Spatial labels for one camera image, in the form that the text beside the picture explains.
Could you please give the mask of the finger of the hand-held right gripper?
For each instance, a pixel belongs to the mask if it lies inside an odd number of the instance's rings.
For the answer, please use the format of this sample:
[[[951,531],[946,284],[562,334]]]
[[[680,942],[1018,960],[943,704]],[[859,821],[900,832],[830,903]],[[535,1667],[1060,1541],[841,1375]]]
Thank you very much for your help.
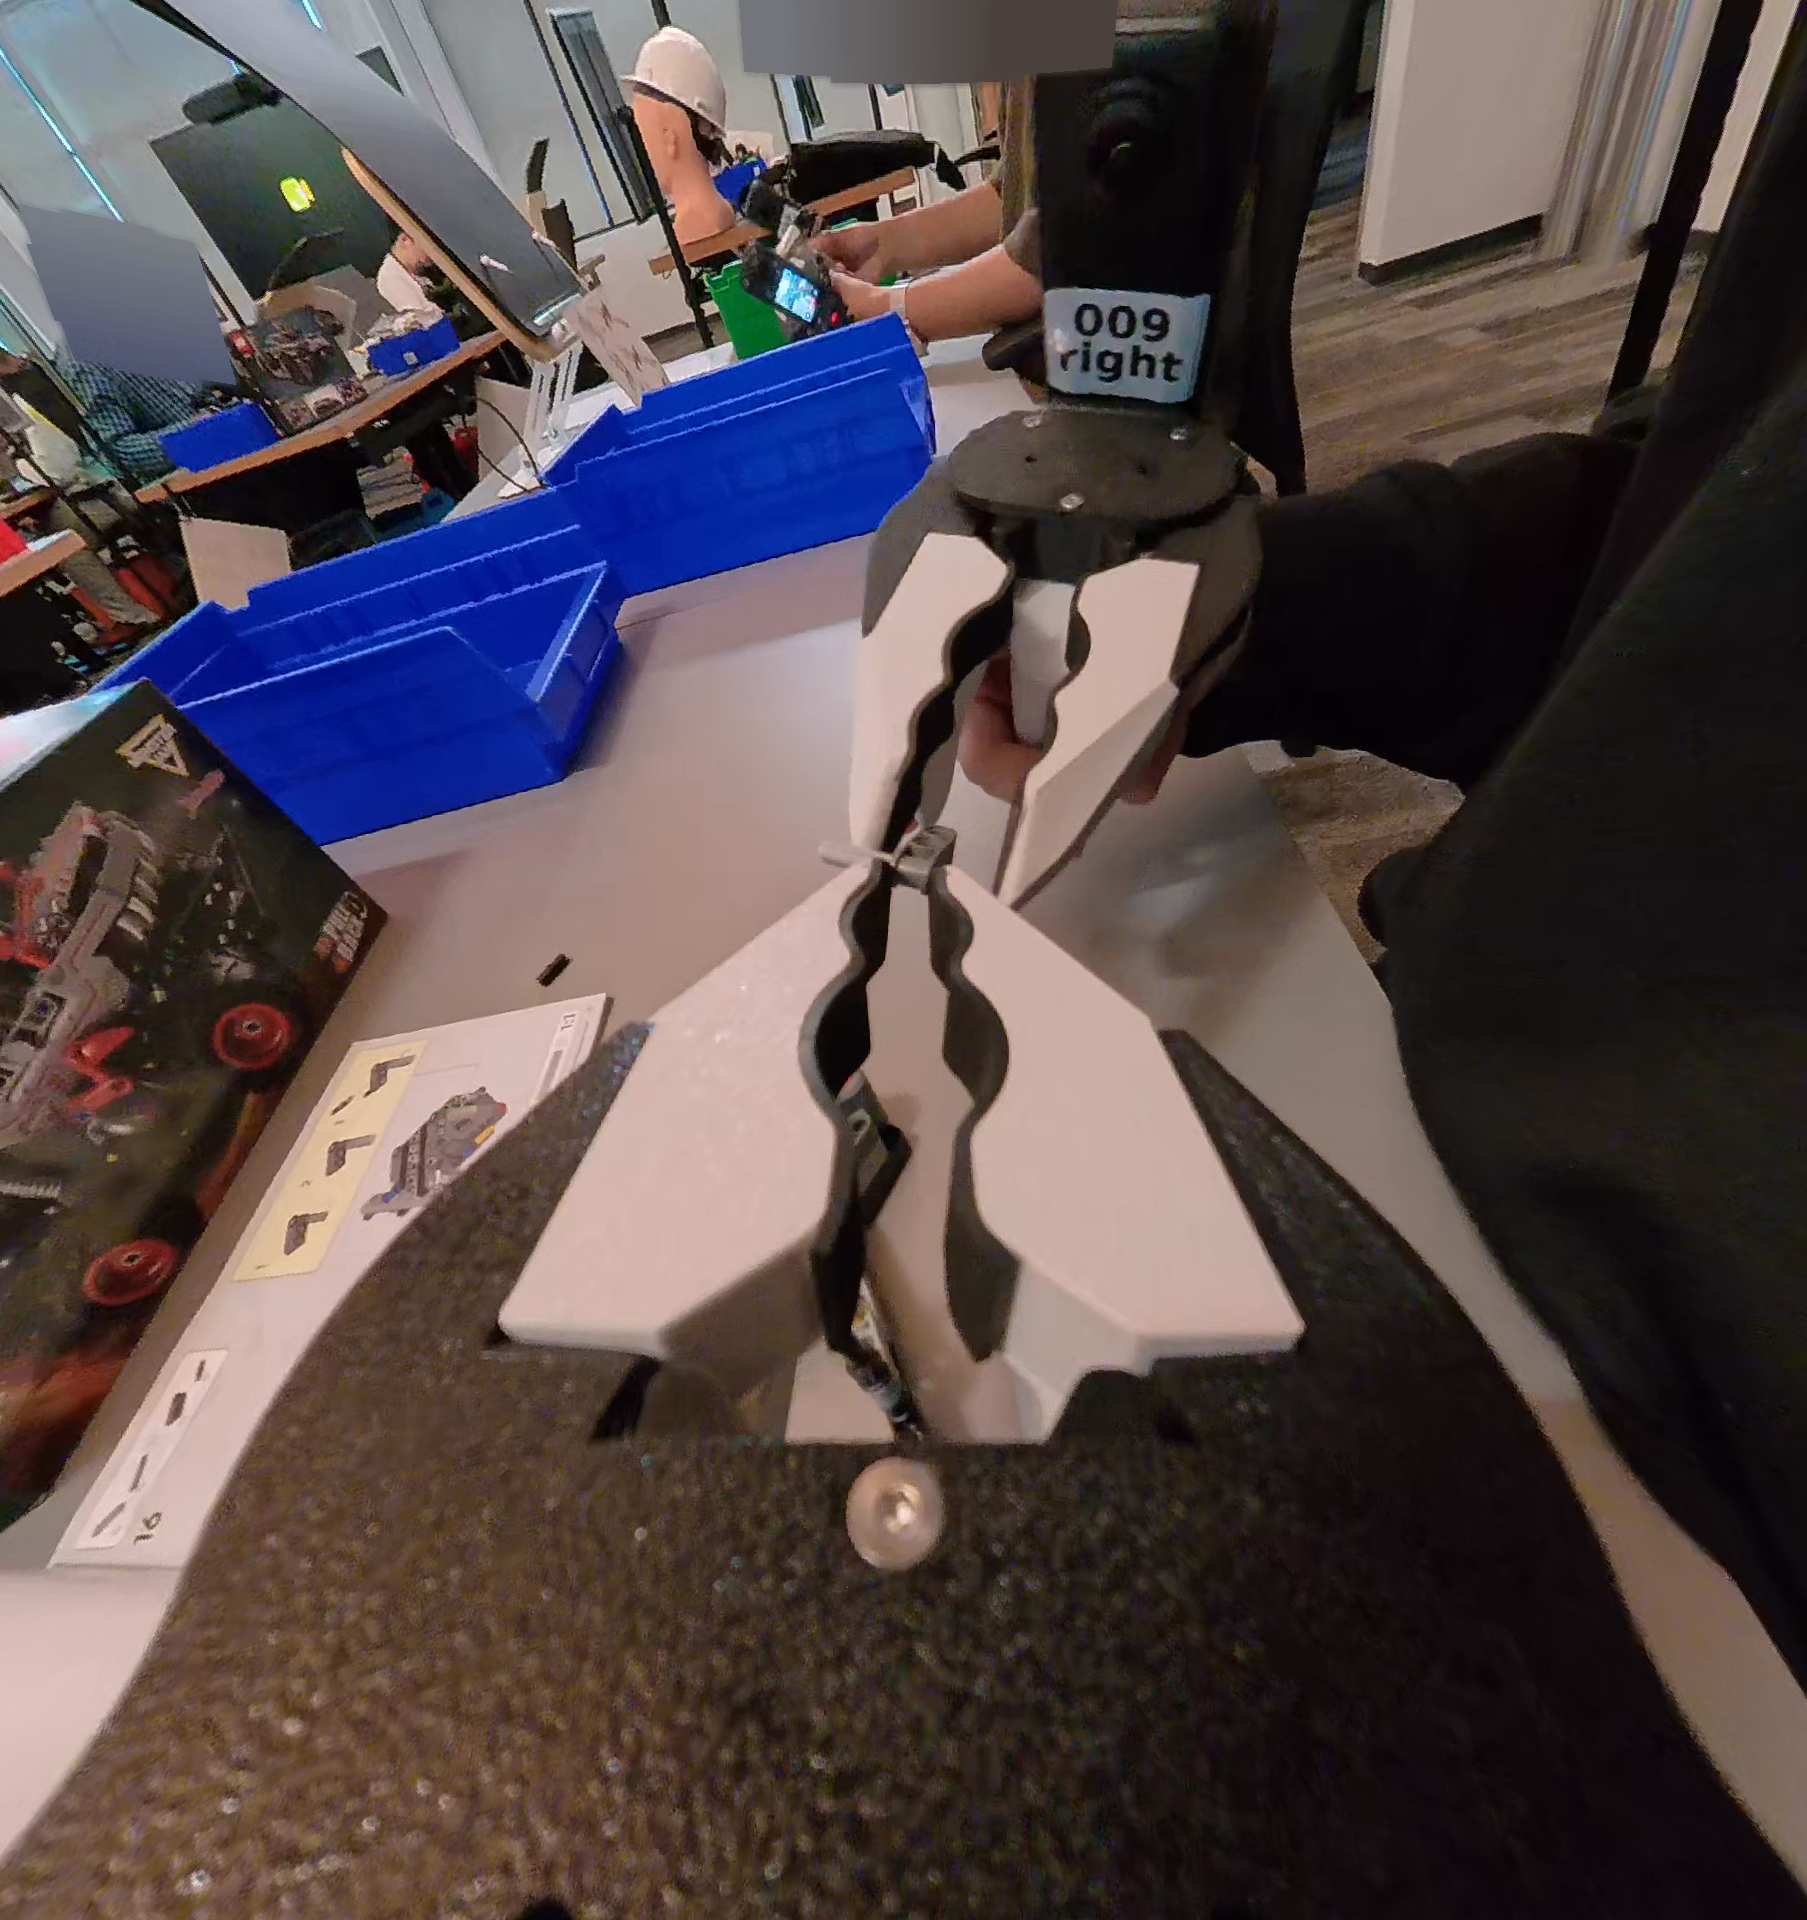
[[[1135,558],[1078,590],[1085,656],[1055,693],[1050,744],[1023,788],[995,883],[1007,907],[1029,907],[1077,858],[1167,733],[1199,579],[1191,561]]]
[[[916,819],[921,777],[937,746],[933,706],[970,674],[976,642],[1009,613],[1011,567],[984,539],[930,531],[858,651],[848,777],[848,837],[888,853]]]

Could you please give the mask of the grey toy connector piece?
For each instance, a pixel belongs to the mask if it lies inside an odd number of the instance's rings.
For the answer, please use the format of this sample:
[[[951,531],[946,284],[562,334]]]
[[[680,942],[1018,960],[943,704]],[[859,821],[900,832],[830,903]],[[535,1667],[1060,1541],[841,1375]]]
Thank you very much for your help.
[[[951,868],[958,833],[943,828],[918,828],[895,849],[880,853],[848,841],[825,841],[817,858],[832,868],[875,868],[916,893],[930,893],[938,874]]]

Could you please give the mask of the grey black toy brick assembly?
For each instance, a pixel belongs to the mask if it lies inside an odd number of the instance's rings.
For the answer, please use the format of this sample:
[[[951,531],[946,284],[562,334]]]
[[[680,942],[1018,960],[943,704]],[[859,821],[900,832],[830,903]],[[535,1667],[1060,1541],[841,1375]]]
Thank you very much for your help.
[[[865,1070],[859,1070],[839,1094],[839,1113],[848,1121],[854,1145],[854,1175],[859,1218],[870,1226],[888,1203],[892,1188],[911,1161],[911,1144],[897,1126],[882,1099],[873,1089]],[[900,1365],[891,1339],[891,1319],[876,1298],[870,1266],[865,1266],[858,1299],[851,1310],[850,1332],[837,1344],[837,1353],[851,1380],[865,1393],[901,1441],[924,1441],[927,1427]]]

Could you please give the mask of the person's right forearm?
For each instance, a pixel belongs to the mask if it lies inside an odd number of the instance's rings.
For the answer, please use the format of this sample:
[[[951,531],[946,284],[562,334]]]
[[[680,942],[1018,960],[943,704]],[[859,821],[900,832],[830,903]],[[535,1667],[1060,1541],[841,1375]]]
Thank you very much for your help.
[[[1540,433],[1268,505],[1244,644],[1181,753],[1272,741],[1471,789],[1569,656],[1641,446]]]

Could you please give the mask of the person's right hand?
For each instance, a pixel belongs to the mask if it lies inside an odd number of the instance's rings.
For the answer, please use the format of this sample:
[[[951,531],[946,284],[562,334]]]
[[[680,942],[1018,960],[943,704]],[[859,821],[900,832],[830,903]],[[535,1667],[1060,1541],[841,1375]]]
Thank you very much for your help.
[[[958,764],[987,797],[1014,806],[1043,755],[1043,737],[1024,739],[1015,730],[1011,653],[1000,653],[967,690]]]

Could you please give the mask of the white instruction booklet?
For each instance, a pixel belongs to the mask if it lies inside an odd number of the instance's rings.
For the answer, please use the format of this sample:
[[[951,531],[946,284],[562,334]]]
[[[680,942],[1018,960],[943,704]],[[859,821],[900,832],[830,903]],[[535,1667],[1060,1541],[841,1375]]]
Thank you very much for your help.
[[[314,1336],[397,1235],[606,1032],[606,995],[354,1044],[53,1568],[179,1570]]]

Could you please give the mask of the blue plastic bin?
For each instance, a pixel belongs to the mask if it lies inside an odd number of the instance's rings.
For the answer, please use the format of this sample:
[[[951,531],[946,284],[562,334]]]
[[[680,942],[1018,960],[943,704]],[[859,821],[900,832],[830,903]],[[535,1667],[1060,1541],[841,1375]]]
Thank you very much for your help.
[[[934,452],[924,364],[885,315],[610,409],[525,505],[644,593],[865,536]]]
[[[577,490],[198,606],[108,684],[151,684],[319,844],[562,781],[627,669],[620,577]]]

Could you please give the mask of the green plastic bin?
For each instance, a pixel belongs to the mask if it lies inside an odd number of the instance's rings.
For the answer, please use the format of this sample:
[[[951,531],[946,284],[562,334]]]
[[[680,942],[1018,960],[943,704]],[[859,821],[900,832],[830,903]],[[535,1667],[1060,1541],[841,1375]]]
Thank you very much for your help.
[[[768,354],[788,343],[786,322],[772,302],[745,284],[741,259],[702,276],[705,294],[724,326],[737,362]]]

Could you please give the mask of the mannequin head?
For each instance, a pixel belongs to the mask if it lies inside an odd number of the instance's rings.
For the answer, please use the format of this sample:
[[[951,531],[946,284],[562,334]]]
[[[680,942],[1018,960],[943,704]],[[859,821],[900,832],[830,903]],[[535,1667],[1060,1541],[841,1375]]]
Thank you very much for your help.
[[[630,84],[630,109],[679,246],[688,253],[720,237],[737,224],[737,211],[717,188],[717,172],[724,162],[717,157],[717,129],[697,111],[648,84]]]

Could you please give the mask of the white hard hat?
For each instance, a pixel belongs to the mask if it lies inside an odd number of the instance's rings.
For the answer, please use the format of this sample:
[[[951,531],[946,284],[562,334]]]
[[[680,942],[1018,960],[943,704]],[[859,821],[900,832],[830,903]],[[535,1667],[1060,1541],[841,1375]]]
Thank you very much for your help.
[[[620,81],[633,95],[667,102],[688,117],[697,132],[717,142],[727,138],[729,96],[714,57],[699,37],[683,28],[659,28]]]

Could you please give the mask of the black stand pole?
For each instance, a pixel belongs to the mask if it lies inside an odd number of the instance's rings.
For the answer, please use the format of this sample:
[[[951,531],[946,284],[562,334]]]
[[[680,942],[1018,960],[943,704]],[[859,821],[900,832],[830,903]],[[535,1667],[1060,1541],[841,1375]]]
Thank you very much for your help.
[[[1689,237],[1750,57],[1762,8],[1762,3],[1718,5],[1602,404],[1625,400],[1653,370]]]

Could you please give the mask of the black toy truck box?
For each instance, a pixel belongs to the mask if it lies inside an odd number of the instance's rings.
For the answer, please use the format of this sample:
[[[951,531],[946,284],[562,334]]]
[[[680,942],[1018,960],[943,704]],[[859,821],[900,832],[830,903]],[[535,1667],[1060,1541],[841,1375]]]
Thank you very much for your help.
[[[0,1534],[59,1482],[386,924],[148,684],[0,719]]]
[[[366,385],[339,343],[336,317],[293,306],[225,331],[238,385],[285,438],[365,402]]]

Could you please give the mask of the person's torso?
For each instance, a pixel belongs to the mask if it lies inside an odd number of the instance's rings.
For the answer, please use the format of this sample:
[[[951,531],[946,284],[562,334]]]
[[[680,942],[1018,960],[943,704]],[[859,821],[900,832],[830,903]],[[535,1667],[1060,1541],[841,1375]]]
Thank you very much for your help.
[[[1452,1188],[1807,1697],[1807,7],[1553,684],[1386,928]]]

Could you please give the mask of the wooden display board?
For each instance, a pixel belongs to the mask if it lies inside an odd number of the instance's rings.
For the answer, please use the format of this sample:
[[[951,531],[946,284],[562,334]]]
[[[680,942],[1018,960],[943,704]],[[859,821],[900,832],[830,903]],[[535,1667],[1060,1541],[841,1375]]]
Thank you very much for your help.
[[[584,347],[578,276],[449,132],[298,5],[146,3],[144,11],[238,61],[331,132],[365,191],[510,347],[535,362]]]

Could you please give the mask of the white cardboard piece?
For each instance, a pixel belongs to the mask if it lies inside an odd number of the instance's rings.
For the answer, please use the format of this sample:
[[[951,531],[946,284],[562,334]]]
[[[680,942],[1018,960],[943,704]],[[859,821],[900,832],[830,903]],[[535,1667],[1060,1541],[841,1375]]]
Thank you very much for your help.
[[[241,611],[256,590],[292,575],[282,531],[199,515],[179,517],[177,531],[202,606]]]

